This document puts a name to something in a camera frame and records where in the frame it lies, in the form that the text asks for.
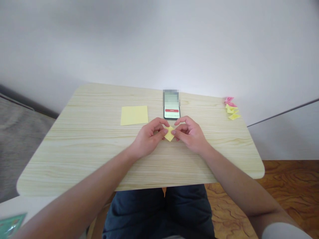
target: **wooden floor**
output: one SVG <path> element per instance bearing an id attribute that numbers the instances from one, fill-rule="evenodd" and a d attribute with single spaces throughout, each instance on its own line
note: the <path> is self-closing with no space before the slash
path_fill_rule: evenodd
<path id="1" fill-rule="evenodd" d="M 319 238 L 319 160 L 263 161 L 257 180 L 312 238 Z M 219 183 L 205 185 L 217 238 L 257 238 L 249 220 Z"/>

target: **pink origami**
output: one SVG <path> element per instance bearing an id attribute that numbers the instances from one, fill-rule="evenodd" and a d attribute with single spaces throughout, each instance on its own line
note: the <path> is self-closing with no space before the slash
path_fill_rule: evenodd
<path id="1" fill-rule="evenodd" d="M 225 104 L 228 104 L 231 107 L 237 107 L 237 105 L 231 102 L 233 99 L 234 99 L 233 97 L 227 97 L 225 100 Z"/>

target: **white sleeve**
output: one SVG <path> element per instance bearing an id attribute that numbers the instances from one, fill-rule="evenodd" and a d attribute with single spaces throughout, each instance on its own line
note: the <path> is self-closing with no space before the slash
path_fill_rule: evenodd
<path id="1" fill-rule="evenodd" d="M 311 237 L 291 224 L 276 222 L 266 227 L 262 239 L 311 239 Z"/>

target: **light wood grain tabletop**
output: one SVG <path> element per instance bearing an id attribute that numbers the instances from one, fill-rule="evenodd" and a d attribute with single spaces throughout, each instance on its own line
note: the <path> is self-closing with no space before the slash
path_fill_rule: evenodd
<path id="1" fill-rule="evenodd" d="M 143 124 L 120 126 L 122 106 L 148 107 L 149 121 L 163 118 L 163 93 L 105 84 L 80 86 L 17 183 L 24 196 L 57 196 L 129 146 Z M 228 119 L 223 98 L 180 93 L 181 116 L 190 116 L 208 142 L 257 179 L 264 165 L 242 118 Z M 117 191 L 216 182 L 206 163 L 183 142 L 160 142 L 137 161 Z"/>

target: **white wall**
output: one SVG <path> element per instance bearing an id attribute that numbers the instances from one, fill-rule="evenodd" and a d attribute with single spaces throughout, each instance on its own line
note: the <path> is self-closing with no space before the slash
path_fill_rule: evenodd
<path id="1" fill-rule="evenodd" d="M 247 125 L 319 97 L 313 0 L 3 1 L 0 81 L 60 113 L 84 82 L 235 96 Z"/>
<path id="2" fill-rule="evenodd" d="M 248 127 L 263 160 L 319 159 L 319 101 Z"/>

